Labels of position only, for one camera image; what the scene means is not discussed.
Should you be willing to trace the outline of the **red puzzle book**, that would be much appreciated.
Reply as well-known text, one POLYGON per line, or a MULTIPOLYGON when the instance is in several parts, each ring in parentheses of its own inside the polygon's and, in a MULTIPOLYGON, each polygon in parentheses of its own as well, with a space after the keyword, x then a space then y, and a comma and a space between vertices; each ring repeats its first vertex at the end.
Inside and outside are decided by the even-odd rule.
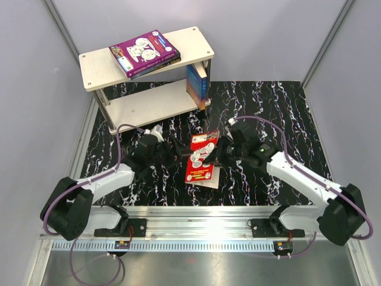
POLYGON ((220 169, 205 159, 215 149, 219 138, 219 131, 193 135, 190 149, 193 153, 188 158, 185 173, 185 183, 218 189, 220 169))

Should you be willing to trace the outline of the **blue Jane Eyre book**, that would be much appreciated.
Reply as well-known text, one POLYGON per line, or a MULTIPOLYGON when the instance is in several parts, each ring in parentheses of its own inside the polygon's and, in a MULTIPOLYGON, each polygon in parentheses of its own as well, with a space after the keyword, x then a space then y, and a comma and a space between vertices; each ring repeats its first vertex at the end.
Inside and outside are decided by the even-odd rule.
POLYGON ((201 62, 186 66, 186 92, 200 110, 204 110, 207 102, 208 77, 201 62))

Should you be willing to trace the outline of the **black book with circles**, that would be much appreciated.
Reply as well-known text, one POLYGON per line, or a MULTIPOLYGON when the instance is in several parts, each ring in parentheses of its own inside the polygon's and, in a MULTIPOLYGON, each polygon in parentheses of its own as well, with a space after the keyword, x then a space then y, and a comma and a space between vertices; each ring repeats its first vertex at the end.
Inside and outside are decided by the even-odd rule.
POLYGON ((176 57, 174 57, 174 58, 172 58, 172 59, 170 59, 168 61, 165 61, 165 62, 163 62, 162 64, 160 64, 158 66, 156 66, 154 68, 154 70, 162 69, 162 68, 170 66, 170 65, 172 65, 174 63, 178 63, 179 61, 181 61, 181 56, 180 55, 178 55, 178 56, 176 56, 176 57))

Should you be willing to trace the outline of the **purple puzzle book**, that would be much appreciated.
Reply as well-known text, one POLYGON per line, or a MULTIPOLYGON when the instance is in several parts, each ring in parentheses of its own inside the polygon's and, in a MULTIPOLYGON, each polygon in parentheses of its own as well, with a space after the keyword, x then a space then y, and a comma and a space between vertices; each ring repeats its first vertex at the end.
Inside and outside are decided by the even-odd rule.
POLYGON ((158 30, 112 45, 108 49, 128 79, 180 53, 158 30))

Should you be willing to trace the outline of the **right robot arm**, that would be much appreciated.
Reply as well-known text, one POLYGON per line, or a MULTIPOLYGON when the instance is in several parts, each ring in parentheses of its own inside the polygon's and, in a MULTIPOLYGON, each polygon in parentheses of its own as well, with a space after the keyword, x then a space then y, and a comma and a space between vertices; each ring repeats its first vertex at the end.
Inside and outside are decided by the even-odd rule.
POLYGON ((280 179, 313 202, 313 207, 280 206, 263 224, 270 234, 286 237, 290 232, 319 232, 331 243, 345 245, 366 222, 361 191, 353 184, 343 187, 290 158, 277 146, 261 141, 247 122, 230 122, 204 160, 222 168, 238 161, 280 179))

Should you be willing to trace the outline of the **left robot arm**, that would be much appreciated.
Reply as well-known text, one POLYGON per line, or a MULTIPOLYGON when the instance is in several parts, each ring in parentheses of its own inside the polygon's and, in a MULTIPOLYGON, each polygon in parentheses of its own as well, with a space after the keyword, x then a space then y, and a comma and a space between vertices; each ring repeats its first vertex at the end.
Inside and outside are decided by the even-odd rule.
POLYGON ((146 131, 132 153, 114 167, 78 181, 69 177, 60 179, 40 213, 45 232, 67 241, 85 231, 92 231, 96 237, 131 235, 132 226, 124 208, 115 204, 99 207, 94 202, 136 183, 152 166, 172 167, 192 153, 173 136, 164 139, 158 131, 146 131))

